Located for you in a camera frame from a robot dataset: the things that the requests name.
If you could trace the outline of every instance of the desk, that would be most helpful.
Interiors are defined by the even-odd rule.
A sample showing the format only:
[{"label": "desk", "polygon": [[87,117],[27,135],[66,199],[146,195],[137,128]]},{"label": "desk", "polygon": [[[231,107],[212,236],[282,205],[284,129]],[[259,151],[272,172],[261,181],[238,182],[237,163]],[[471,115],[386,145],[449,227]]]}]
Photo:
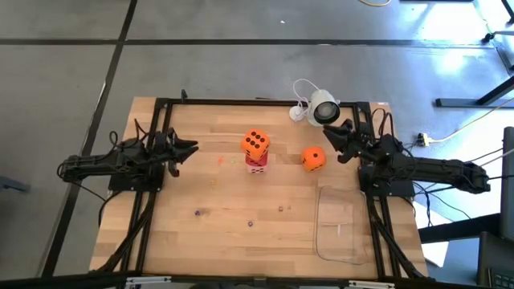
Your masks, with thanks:
[{"label": "desk", "polygon": [[[154,103],[155,98],[134,99],[124,139],[135,136],[134,118],[148,129]],[[371,104],[372,110],[378,107],[390,110],[387,104]],[[182,139],[197,140],[200,149],[179,166],[180,177],[165,175],[153,212],[145,274],[377,278],[367,214],[357,236],[366,252],[362,263],[327,261],[316,255],[316,192],[324,186],[358,192],[359,160],[337,163],[336,152],[322,129],[306,120],[293,123],[288,110],[269,106],[173,106],[171,126]],[[375,117],[377,128],[381,116]],[[350,108],[341,109],[337,123],[346,118],[353,118]],[[239,142],[250,128],[261,128],[271,139],[265,174],[249,174],[245,168]],[[322,170],[306,173],[300,153],[312,145],[324,148],[328,161]],[[91,269],[103,265],[123,240],[133,200],[134,193],[126,192],[106,205]],[[390,197],[389,203],[398,244],[426,274],[412,208],[400,198]],[[346,217],[352,220],[351,214]],[[137,248],[136,241],[129,268],[134,268]],[[382,252],[390,275],[384,242]]]}]

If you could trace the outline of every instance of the wooden table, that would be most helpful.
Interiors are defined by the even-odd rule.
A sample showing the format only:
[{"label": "wooden table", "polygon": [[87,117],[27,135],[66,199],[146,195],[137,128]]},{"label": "wooden table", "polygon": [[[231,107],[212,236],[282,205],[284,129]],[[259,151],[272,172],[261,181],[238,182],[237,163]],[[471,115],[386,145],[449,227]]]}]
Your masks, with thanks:
[{"label": "wooden table", "polygon": [[[135,136],[134,118],[148,129],[154,103],[155,98],[134,99],[124,139]],[[390,110],[387,104],[371,107]],[[180,177],[165,175],[144,273],[377,278],[369,219],[357,180],[359,160],[339,164],[322,129],[306,120],[293,123],[288,110],[173,106],[171,125],[182,139],[197,140],[200,149],[179,166]],[[377,128],[381,116],[375,117]],[[337,124],[346,118],[353,118],[350,108],[341,109]],[[261,128],[271,139],[265,174],[249,174],[245,167],[239,142],[250,128]],[[325,150],[328,161],[322,170],[307,173],[300,153],[313,145]],[[341,189],[345,192],[334,193]],[[134,195],[122,193],[105,207],[91,269],[104,264],[125,237]],[[412,208],[396,197],[390,197],[389,204],[398,244],[426,274]],[[316,240],[323,258],[316,253]],[[129,268],[135,266],[138,247],[136,241]],[[386,248],[382,241],[386,273],[391,274]]]}]

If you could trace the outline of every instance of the orange die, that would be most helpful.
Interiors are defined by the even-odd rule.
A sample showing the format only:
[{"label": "orange die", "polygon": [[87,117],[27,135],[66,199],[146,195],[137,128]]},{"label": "orange die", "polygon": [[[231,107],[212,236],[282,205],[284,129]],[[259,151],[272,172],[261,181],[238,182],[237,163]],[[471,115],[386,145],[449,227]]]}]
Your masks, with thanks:
[{"label": "orange die", "polygon": [[302,164],[308,172],[319,169],[327,163],[324,150],[320,147],[310,147],[302,151]]},{"label": "orange die", "polygon": [[241,140],[241,149],[254,161],[258,161],[267,152],[270,146],[270,139],[260,129],[251,129]]}]

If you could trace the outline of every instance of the concrete floor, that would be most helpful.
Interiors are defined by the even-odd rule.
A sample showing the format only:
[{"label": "concrete floor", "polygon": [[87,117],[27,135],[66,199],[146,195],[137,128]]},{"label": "concrete floor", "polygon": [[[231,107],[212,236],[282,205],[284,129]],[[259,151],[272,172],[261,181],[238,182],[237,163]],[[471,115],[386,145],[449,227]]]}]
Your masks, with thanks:
[{"label": "concrete floor", "polygon": [[[117,39],[127,0],[0,2],[0,38]],[[224,2],[148,0],[137,4],[129,39],[438,39],[476,41],[486,33],[472,3],[413,4],[393,0],[373,8],[355,1]],[[0,193],[0,279],[38,274],[40,259],[66,185],[55,168],[77,153],[102,88],[113,46],[0,46],[0,175],[32,185],[29,193]],[[122,132],[134,96],[275,99],[294,97],[291,84],[308,78],[347,101],[389,102],[398,137],[418,132],[444,137],[483,110],[434,108],[439,97],[480,97],[508,77],[491,46],[482,48],[326,46],[125,47],[93,153],[110,148],[108,132]],[[512,111],[495,112],[420,157],[469,160],[501,147]],[[498,161],[486,169],[500,175]],[[107,179],[84,184],[104,192]],[[490,193],[441,194],[471,216],[500,210],[500,182]],[[100,202],[82,192],[56,274],[87,271]],[[450,220],[465,217],[437,200]]]}]

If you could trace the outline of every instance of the white camera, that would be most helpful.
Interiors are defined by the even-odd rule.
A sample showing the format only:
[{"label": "white camera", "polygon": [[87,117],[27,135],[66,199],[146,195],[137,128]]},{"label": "white camera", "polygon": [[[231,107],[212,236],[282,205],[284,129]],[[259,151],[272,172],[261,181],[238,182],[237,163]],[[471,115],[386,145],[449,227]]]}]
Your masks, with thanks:
[{"label": "white camera", "polygon": [[340,109],[334,97],[324,89],[312,93],[307,120],[314,126],[331,124],[339,118]]}]

